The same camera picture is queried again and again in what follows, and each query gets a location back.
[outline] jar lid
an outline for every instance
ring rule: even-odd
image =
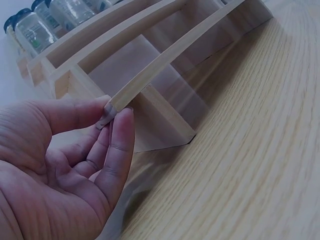
[[[16,30],[17,23],[29,13],[32,13],[30,8],[24,8],[17,12],[17,14],[15,15],[14,21],[12,23],[13,30]]]
[[[7,28],[14,23],[15,18],[16,18],[16,15],[13,15],[13,16],[9,17],[9,18],[5,21],[4,26],[3,26],[3,29],[4,29],[4,32],[5,32],[5,33],[7,33]]]
[[[49,8],[51,0],[44,0],[44,2],[45,2],[45,5]]]
[[[31,10],[34,12],[36,7],[38,7],[38,5],[42,2],[44,2],[45,0],[35,0],[32,5],[31,5]]]

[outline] tabletop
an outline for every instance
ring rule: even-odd
[[[273,19],[188,73],[197,136],[134,156],[100,239],[320,239],[320,0],[265,4]]]

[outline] wooden spice rack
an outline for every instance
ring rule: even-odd
[[[64,35],[26,68],[34,86],[48,82],[54,99],[66,94],[100,97],[107,92],[89,74],[143,38],[158,51],[157,57],[126,81],[107,76],[113,91],[110,102],[117,112],[134,107],[135,152],[182,146],[196,132],[154,87],[153,79],[168,67],[183,75],[270,18],[261,0],[125,0]],[[130,60],[138,61],[139,55]],[[121,61],[118,65],[123,72],[130,67]]]

